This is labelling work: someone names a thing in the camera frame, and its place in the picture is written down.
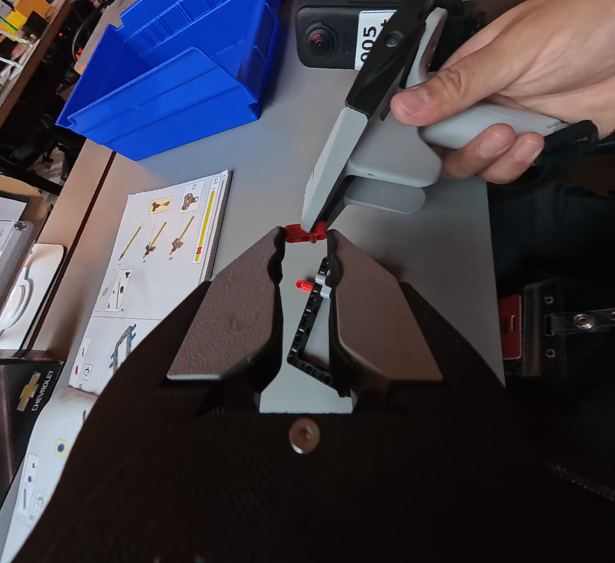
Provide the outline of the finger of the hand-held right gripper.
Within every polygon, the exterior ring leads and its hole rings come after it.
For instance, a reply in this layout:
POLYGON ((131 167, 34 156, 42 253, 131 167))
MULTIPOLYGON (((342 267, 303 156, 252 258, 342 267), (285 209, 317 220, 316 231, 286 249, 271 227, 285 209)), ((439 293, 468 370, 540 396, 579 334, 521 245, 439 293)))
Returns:
POLYGON ((322 216, 367 124, 368 117, 353 108, 340 111, 306 185, 301 217, 305 232, 311 231, 322 216))
POLYGON ((325 194, 325 201, 314 223, 317 230, 324 224, 329 228, 346 206, 346 196, 350 187, 358 180, 355 175, 340 175, 332 188, 325 194))

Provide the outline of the black lego frame assembly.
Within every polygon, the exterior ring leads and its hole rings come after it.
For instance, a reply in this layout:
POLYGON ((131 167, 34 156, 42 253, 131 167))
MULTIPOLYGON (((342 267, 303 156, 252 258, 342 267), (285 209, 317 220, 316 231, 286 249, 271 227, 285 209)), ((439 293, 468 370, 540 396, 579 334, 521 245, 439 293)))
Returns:
POLYGON ((295 336, 291 343, 287 363, 314 380, 333 388, 332 376, 328 367, 315 358, 307 357, 305 349, 320 308, 331 298, 332 288, 328 283, 330 266, 327 257, 323 258, 314 282, 299 279, 296 288, 309 293, 305 308, 299 320, 295 336))

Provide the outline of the person's black jacket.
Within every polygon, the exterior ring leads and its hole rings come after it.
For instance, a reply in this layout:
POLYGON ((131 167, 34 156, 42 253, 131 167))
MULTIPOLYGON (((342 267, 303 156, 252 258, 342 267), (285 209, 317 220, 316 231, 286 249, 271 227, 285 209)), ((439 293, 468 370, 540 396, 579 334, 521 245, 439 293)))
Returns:
MULTIPOLYGON (((498 298, 553 278, 614 287, 613 196, 576 185, 494 186, 488 195, 498 298)), ((506 377, 505 385, 553 482, 614 517, 614 350, 562 385, 506 377)))

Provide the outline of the black lego car box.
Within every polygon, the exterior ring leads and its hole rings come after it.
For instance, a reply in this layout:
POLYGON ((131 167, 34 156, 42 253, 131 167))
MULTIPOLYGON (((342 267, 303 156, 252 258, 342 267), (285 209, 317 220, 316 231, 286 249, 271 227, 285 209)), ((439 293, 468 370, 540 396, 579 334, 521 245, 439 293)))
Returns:
POLYGON ((50 352, 1 350, 1 503, 64 364, 50 352))

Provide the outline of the lego instruction booklet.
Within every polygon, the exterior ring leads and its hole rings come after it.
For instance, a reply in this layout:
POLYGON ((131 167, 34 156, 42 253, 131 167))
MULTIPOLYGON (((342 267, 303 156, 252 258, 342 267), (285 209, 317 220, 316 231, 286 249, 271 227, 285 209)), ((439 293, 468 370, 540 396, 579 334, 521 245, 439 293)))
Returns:
POLYGON ((127 198, 111 259, 68 385, 43 404, 51 376, 39 376, 29 412, 40 414, 18 475, 1 548, 15 557, 55 490, 76 437, 105 386, 136 347, 196 287, 210 279, 233 173, 127 198))

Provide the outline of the thin red three-hole lego beam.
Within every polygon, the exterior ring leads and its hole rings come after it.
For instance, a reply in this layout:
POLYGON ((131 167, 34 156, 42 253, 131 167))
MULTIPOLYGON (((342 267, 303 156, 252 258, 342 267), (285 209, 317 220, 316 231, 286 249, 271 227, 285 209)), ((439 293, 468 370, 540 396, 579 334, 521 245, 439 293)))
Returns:
POLYGON ((316 243, 327 239, 327 225, 322 221, 311 231, 305 231, 299 223, 285 226, 284 231, 288 244, 316 243))

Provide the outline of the person's right hand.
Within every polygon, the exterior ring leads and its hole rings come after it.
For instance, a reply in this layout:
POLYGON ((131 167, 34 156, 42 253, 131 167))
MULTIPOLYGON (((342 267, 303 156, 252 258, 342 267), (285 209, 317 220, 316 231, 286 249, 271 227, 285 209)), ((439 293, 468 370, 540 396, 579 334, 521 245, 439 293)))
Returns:
POLYGON ((488 100, 614 132, 614 0, 527 0, 463 44, 390 110, 425 127, 488 100))

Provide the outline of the yellow storage box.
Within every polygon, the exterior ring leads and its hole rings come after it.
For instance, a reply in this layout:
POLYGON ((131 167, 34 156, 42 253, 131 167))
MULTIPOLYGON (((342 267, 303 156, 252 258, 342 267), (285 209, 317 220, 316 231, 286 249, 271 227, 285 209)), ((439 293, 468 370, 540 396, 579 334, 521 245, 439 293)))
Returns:
POLYGON ((16 0, 13 4, 12 24, 22 29, 32 13, 36 13, 46 19, 51 10, 51 5, 46 0, 16 0))

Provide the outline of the black leather badge holder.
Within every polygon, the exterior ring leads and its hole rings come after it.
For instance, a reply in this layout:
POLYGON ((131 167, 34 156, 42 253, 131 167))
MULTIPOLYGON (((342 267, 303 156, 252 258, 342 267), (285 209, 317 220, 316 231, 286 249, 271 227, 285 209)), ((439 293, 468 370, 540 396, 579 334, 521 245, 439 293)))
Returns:
POLYGON ((553 385, 614 349, 614 288, 572 278, 528 284, 500 298, 506 379, 553 385))

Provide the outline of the blue plastic bin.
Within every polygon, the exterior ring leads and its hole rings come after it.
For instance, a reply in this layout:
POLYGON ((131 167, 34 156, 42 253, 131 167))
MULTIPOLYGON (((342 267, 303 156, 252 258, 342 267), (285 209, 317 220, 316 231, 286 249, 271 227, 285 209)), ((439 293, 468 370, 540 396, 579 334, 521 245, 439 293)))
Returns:
POLYGON ((138 161, 259 119, 281 0, 137 0, 56 125, 138 161))

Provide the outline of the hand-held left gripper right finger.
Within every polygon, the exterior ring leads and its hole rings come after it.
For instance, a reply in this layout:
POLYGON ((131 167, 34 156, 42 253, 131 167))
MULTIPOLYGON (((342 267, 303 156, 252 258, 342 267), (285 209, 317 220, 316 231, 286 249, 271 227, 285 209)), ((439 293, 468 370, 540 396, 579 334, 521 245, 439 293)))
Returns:
POLYGON ((328 232, 329 372, 341 397, 439 385, 443 374, 396 277, 328 232))

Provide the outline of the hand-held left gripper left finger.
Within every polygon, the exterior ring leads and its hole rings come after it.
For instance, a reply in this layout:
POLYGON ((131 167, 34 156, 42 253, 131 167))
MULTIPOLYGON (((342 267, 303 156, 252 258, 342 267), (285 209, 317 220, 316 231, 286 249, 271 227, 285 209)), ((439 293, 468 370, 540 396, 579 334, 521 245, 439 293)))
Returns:
POLYGON ((285 230, 274 227, 211 282, 167 372, 174 382, 247 380, 263 392, 281 369, 285 230))

